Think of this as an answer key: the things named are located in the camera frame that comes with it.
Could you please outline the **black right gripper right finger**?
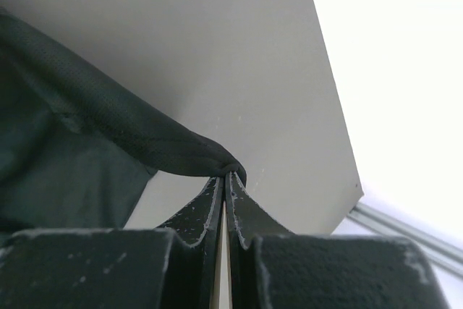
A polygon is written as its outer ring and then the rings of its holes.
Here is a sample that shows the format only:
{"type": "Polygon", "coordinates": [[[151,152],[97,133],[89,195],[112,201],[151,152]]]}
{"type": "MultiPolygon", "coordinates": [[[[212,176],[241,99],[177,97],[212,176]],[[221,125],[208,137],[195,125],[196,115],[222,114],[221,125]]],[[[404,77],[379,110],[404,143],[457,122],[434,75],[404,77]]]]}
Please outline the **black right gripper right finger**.
{"type": "Polygon", "coordinates": [[[238,174],[225,179],[231,301],[233,308],[296,308],[290,264],[297,236],[246,192],[238,174]]]}

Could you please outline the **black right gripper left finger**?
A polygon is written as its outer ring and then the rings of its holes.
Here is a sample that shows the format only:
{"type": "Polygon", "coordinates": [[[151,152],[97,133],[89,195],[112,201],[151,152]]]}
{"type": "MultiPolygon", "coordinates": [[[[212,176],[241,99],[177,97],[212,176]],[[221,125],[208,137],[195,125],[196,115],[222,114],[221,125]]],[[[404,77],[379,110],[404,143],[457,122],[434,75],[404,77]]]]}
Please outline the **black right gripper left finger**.
{"type": "Polygon", "coordinates": [[[209,179],[155,232],[156,307],[214,308],[220,274],[221,179],[209,179]]]}

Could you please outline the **black t shirt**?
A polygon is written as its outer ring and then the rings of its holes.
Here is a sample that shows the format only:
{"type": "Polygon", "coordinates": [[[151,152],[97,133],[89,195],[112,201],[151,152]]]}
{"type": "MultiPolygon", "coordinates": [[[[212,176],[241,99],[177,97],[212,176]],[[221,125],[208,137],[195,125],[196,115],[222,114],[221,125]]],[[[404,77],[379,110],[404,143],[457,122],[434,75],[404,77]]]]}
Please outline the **black t shirt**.
{"type": "Polygon", "coordinates": [[[157,172],[247,173],[53,38],[1,12],[1,238],[122,228],[157,172]]]}

